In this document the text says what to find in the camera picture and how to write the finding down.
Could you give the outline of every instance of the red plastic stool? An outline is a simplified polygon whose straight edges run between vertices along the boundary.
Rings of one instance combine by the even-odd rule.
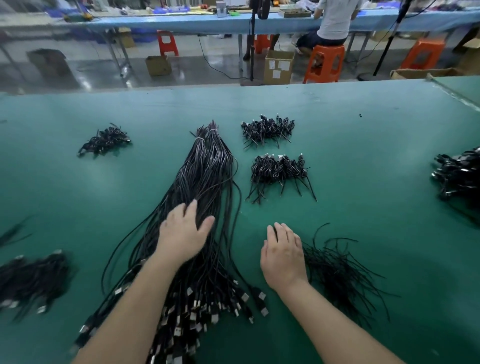
[[[256,39],[253,41],[253,46],[255,47],[255,53],[260,54],[264,51],[265,48],[270,48],[270,41],[272,40],[273,34],[270,34],[270,39],[267,34],[258,34]]]
[[[171,32],[166,32],[164,30],[157,30],[156,35],[158,37],[158,46],[160,47],[160,55],[165,56],[165,52],[174,52],[176,56],[179,55],[179,50],[177,49],[177,44],[175,43],[175,38]],[[164,43],[162,36],[170,37],[169,43]]]
[[[321,67],[313,67],[315,57],[317,54],[323,56],[323,64]],[[306,84],[308,80],[325,83],[325,82],[338,82],[340,73],[342,72],[343,57],[345,55],[345,47],[324,47],[315,46],[308,62],[307,72],[303,78],[303,83]],[[333,63],[336,58],[338,59],[338,65],[333,68]]]
[[[419,39],[403,60],[400,68],[414,70],[427,70],[434,68],[440,55],[445,48],[445,41],[441,39]],[[423,63],[415,63],[421,53],[428,53],[427,60]]]

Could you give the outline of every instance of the green workbench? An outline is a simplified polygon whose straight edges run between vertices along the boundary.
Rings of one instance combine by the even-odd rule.
[[[102,269],[116,244],[158,204],[183,163],[189,131],[214,119],[239,162],[244,196],[257,155],[303,153],[318,202],[293,185],[282,197],[242,202],[233,254],[246,279],[267,292],[270,315],[255,324],[223,315],[201,336],[199,364],[319,363],[259,261],[267,224],[287,223],[304,241],[344,236],[353,255],[387,279],[391,323],[375,301],[371,333],[410,364],[480,361],[480,231],[436,198],[433,157],[480,144],[480,114],[432,82],[178,88],[64,95],[0,95],[0,233],[33,215],[0,248],[0,263],[61,248],[76,265],[70,290],[51,311],[13,323],[0,313],[0,362],[66,363],[78,329],[98,307]],[[243,150],[240,123],[262,113],[295,119],[292,143]],[[109,122],[133,145],[76,156]],[[113,280],[137,239],[117,261]]]

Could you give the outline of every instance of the factory floor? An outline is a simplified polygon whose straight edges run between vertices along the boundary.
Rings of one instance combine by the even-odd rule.
[[[151,77],[145,65],[145,58],[158,55],[158,43],[138,43],[128,49],[132,68],[122,78],[111,59],[106,45],[93,41],[56,41],[53,39],[22,40],[3,44],[8,54],[15,61],[15,68],[0,53],[0,91],[14,94],[52,93],[52,92],[90,92],[99,90],[128,89],[137,87],[178,87],[194,85],[239,85],[244,77],[249,77],[249,63],[242,62],[243,72],[239,70],[238,37],[218,38],[217,36],[175,36],[179,57],[170,57],[172,73],[168,76]],[[386,42],[369,40],[363,60],[358,64],[357,57],[363,36],[356,36],[349,58],[344,62],[341,81],[356,81],[356,75],[362,72],[372,73]],[[295,38],[281,35],[276,45],[277,50],[294,50]],[[415,40],[396,38],[383,63],[380,74],[388,76],[405,58]],[[455,65],[458,56],[452,54],[451,48],[456,40],[450,40],[438,63],[438,68]],[[243,37],[243,51],[246,37]],[[26,52],[39,48],[59,49],[66,57],[72,74],[67,77],[44,79],[31,64]],[[120,48],[114,45],[117,56]],[[254,78],[263,79],[263,54],[255,55]],[[301,83],[305,74],[308,58],[296,56],[291,83]]]

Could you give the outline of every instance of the label on box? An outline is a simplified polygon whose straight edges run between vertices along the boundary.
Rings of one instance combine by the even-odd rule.
[[[290,69],[290,61],[278,61],[278,68],[282,71],[288,71]]]

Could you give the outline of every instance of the pile of cables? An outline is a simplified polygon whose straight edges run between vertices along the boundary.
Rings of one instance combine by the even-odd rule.
[[[78,155],[92,152],[94,154],[104,154],[113,148],[130,144],[132,141],[127,132],[121,130],[121,127],[110,123],[104,131],[97,130],[96,135],[86,142],[78,151]]]
[[[33,262],[19,255],[0,266],[0,307],[19,308],[15,320],[25,317],[35,302],[38,314],[48,311],[53,301],[66,292],[70,272],[62,250]]]
[[[102,275],[102,291],[105,273],[116,250],[132,232],[146,224],[142,238],[130,255],[127,272],[82,326],[75,342],[77,347],[87,343],[128,289],[144,261],[155,251],[159,226],[169,211],[193,199],[197,200],[197,225],[211,215],[215,223],[203,249],[183,264],[173,279],[147,362],[190,360],[199,347],[199,334],[206,332],[210,324],[216,324],[222,312],[234,316],[243,314],[253,323],[253,313],[247,305],[250,295],[261,314],[268,314],[265,294],[245,281],[231,256],[233,231],[240,212],[240,203],[236,208],[233,203],[234,188],[240,192],[233,181],[236,160],[219,136],[215,122],[197,129],[194,136],[193,146],[161,202],[113,251]],[[243,281],[250,295],[231,272]]]
[[[348,242],[357,241],[349,238],[330,238],[324,242],[323,247],[316,247],[315,237],[318,231],[328,224],[317,229],[312,239],[312,246],[303,244],[310,283],[319,286],[324,297],[331,304],[360,326],[366,325],[371,328],[369,321],[373,320],[372,312],[377,311],[367,293],[381,300],[387,319],[390,321],[382,295],[399,296],[375,287],[374,276],[385,277],[368,270],[348,251]],[[346,242],[344,247],[339,247],[343,242]]]
[[[450,157],[447,154],[439,154],[435,160],[440,167],[433,171],[432,177],[440,183],[439,198],[474,224],[480,225],[474,216],[451,203],[453,197],[460,197],[468,210],[479,209],[480,146],[467,150],[460,156]]]
[[[250,124],[245,122],[241,123],[243,129],[243,137],[247,138],[244,144],[250,142],[243,149],[248,148],[252,144],[258,146],[259,144],[264,145],[265,139],[274,139],[276,141],[277,147],[280,149],[280,144],[278,143],[279,139],[288,139],[288,136],[292,135],[292,130],[295,127],[295,120],[289,121],[288,118],[280,118],[278,114],[276,115],[276,120],[269,118],[260,114],[260,120],[253,120]]]
[[[260,204],[262,198],[265,197],[265,188],[271,184],[279,183],[282,186],[280,196],[283,194],[287,180],[293,180],[300,196],[300,188],[297,181],[300,181],[312,193],[315,201],[317,197],[313,192],[312,184],[308,178],[307,168],[305,166],[305,159],[300,154],[298,161],[288,158],[286,155],[278,156],[278,159],[272,154],[271,156],[265,154],[263,157],[258,156],[252,165],[252,186],[246,199],[249,199],[256,193],[255,199],[252,203]]]

